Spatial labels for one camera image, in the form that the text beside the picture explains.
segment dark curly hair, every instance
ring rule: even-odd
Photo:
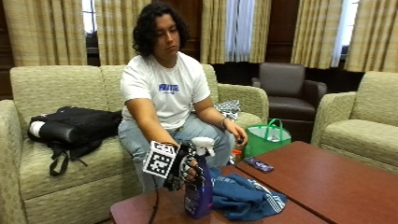
[[[137,25],[133,30],[133,49],[144,58],[153,53],[157,41],[156,35],[156,18],[164,14],[169,14],[176,22],[180,34],[180,48],[182,49],[189,38],[188,26],[176,10],[162,2],[154,2],[146,5],[137,19]]]

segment black bag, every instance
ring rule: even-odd
[[[29,124],[43,121],[39,137],[28,130],[28,137],[48,144],[53,154],[49,174],[61,175],[67,171],[68,161],[80,161],[84,155],[97,149],[108,136],[117,134],[122,120],[121,111],[108,112],[73,106],[61,107],[56,113],[31,118]],[[60,172],[55,171],[60,157],[64,156]]]

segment brown leather armchair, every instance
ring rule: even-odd
[[[311,142],[313,122],[326,84],[305,80],[306,68],[298,63],[262,63],[253,86],[269,96],[269,119],[281,119],[293,141]]]

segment white t-shirt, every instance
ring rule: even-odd
[[[137,98],[152,100],[166,130],[184,124],[192,103],[210,95],[200,62],[181,52],[173,68],[162,67],[152,55],[148,59],[136,56],[124,69],[121,91],[124,101]],[[132,119],[126,106],[122,115],[124,119]]]

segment cell phone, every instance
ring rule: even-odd
[[[265,174],[270,173],[274,169],[274,167],[270,164],[265,163],[256,157],[248,157],[244,159],[244,161]]]

